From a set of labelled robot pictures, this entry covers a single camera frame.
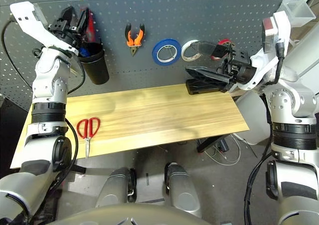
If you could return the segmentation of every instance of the wooden table surface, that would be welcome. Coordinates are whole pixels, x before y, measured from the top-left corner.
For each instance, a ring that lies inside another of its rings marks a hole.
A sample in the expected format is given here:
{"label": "wooden table surface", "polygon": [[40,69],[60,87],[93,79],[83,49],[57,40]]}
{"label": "wooden table surface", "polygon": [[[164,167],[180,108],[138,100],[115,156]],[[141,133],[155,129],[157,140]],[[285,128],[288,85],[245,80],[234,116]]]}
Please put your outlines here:
{"label": "wooden table surface", "polygon": [[[230,94],[189,95],[185,84],[70,97],[66,111],[74,128],[84,118],[100,118],[100,129],[91,139],[90,157],[249,129]],[[21,166],[30,114],[31,110],[11,168]],[[66,136],[74,149],[70,129]],[[79,137],[77,158],[85,157],[84,145]]]}

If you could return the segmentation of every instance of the scissor handle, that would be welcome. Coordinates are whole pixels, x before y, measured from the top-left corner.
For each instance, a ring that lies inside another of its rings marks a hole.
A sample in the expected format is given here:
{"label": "scissor handle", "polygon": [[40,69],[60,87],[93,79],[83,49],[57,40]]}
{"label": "scissor handle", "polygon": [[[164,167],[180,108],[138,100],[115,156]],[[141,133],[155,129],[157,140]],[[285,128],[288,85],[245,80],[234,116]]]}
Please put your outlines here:
{"label": "scissor handle", "polygon": [[[80,126],[81,124],[84,122],[84,133],[82,134],[80,132]],[[78,134],[80,135],[80,137],[82,139],[85,139],[88,137],[88,123],[89,123],[89,120],[88,119],[82,119],[77,125],[76,125],[76,131],[78,132]]]}
{"label": "scissor handle", "polygon": [[144,34],[145,34],[145,26],[144,24],[140,24],[140,32],[138,37],[136,37],[136,39],[134,40],[134,45],[137,45],[137,46],[142,45],[142,39],[144,37]]}
{"label": "scissor handle", "polygon": [[[93,133],[93,120],[96,120],[98,122],[98,127]],[[89,137],[92,138],[99,130],[101,124],[101,120],[99,118],[90,118],[89,119]]]}
{"label": "scissor handle", "polygon": [[128,23],[125,27],[125,38],[127,40],[127,45],[128,46],[134,46],[134,41],[131,38],[131,23]]}

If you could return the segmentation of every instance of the pliers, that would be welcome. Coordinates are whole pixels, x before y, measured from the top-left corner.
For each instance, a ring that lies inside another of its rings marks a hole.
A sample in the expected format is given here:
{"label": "pliers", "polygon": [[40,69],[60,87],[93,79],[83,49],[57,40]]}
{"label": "pliers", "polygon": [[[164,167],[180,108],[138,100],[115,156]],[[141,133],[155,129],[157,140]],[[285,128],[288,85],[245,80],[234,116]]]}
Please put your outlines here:
{"label": "pliers", "polygon": [[135,40],[131,38],[131,23],[128,23],[125,28],[125,38],[127,40],[127,45],[131,49],[132,56],[135,55],[138,48],[142,45],[142,40],[145,34],[144,24],[140,24],[140,32]]}

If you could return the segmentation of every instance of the pliers handle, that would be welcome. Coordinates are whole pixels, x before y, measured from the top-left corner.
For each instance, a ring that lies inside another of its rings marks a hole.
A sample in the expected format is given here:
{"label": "pliers handle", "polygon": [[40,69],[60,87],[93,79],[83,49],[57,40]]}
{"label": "pliers handle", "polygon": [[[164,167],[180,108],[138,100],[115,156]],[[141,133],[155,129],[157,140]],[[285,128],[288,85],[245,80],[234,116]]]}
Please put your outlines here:
{"label": "pliers handle", "polygon": [[140,32],[135,40],[131,38],[131,23],[128,23],[125,27],[125,38],[127,40],[128,46],[141,46],[142,45],[142,39],[145,34],[145,26],[144,24],[140,24]]}

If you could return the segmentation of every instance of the pegboard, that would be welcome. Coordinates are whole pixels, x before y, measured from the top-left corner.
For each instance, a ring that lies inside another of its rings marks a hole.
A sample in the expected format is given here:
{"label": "pegboard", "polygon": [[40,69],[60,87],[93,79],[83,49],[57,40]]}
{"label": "pegboard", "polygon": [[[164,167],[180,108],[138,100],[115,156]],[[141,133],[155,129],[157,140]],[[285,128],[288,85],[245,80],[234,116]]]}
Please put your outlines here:
{"label": "pegboard", "polygon": [[[25,0],[0,0],[0,27],[7,21],[9,4]],[[52,23],[62,9],[73,6],[79,16],[81,8],[89,7],[95,14],[95,26],[105,50],[110,80],[94,85],[89,78],[70,96],[130,90],[184,83],[188,78],[186,66],[218,66],[202,56],[193,62],[181,58],[170,66],[160,66],[152,59],[155,44],[165,38],[174,38],[181,45],[191,39],[218,42],[231,39],[238,48],[250,55],[261,48],[261,21],[271,16],[282,0],[28,0],[37,2],[47,21]],[[146,27],[146,36],[134,57],[126,46],[124,29],[132,24],[133,33],[140,23]],[[17,24],[6,31],[6,45],[19,71],[31,84],[35,78],[37,59],[31,50],[40,44],[24,34]],[[12,70],[3,52],[0,54],[0,93],[28,109],[31,91]],[[81,76],[71,74],[69,88],[75,87]]]}

